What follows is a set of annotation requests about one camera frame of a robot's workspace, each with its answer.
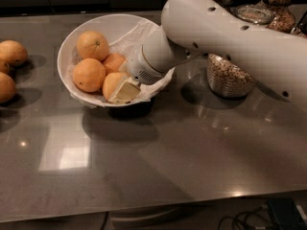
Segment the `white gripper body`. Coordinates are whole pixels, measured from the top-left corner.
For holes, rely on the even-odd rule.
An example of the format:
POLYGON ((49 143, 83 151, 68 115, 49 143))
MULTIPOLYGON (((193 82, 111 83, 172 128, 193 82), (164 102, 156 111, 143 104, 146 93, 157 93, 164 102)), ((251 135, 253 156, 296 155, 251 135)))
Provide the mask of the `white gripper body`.
POLYGON ((143 54, 143 47, 137 48, 128 57, 127 71, 136 81, 146 85, 153 85, 165 77, 165 73, 154 70, 147 62, 143 54))

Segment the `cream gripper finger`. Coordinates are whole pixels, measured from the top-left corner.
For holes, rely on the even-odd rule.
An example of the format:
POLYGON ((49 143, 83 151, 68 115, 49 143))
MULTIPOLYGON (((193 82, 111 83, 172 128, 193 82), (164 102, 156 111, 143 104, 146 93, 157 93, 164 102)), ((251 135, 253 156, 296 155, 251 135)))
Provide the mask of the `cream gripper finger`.
POLYGON ((109 88, 108 101, 112 104, 127 104, 140 92, 139 83, 131 77, 114 80, 109 88))
POLYGON ((127 61, 123 62, 119 67, 119 72, 128 72, 128 63, 127 61))

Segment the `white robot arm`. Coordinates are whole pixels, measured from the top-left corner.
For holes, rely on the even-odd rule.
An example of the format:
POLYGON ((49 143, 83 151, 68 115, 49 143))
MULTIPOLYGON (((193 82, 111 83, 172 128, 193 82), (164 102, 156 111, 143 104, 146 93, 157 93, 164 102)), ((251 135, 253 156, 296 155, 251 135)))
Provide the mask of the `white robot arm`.
POLYGON ((295 106, 307 108, 307 40, 244 22, 213 0, 168 0, 161 26, 141 39, 135 26, 115 41, 129 46, 125 69, 147 85, 173 67, 211 53, 229 60, 295 106))

